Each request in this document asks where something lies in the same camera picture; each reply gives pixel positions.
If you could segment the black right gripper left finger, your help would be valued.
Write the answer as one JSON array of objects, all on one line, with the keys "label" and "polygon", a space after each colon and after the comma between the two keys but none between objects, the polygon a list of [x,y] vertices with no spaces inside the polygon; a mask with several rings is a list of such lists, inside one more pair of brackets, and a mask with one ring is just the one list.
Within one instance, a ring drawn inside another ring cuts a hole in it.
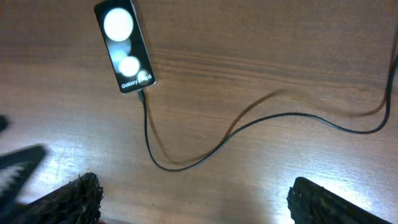
[{"label": "black right gripper left finger", "polygon": [[98,176],[85,173],[32,203],[7,211],[1,223],[99,224],[103,194]]}]

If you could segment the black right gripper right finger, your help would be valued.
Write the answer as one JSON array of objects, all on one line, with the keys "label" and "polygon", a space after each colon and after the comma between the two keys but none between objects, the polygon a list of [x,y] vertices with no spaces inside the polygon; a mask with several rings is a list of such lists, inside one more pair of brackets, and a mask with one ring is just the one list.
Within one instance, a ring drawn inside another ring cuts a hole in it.
[{"label": "black right gripper right finger", "polygon": [[297,177],[287,196],[295,224],[391,224],[304,177]]}]

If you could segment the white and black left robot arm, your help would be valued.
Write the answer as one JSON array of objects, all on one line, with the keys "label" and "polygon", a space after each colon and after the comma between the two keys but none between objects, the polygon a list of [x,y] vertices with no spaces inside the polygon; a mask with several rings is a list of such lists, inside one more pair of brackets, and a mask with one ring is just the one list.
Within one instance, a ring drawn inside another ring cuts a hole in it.
[{"label": "white and black left robot arm", "polygon": [[1,216],[13,210],[16,197],[46,155],[41,144],[1,154]]}]

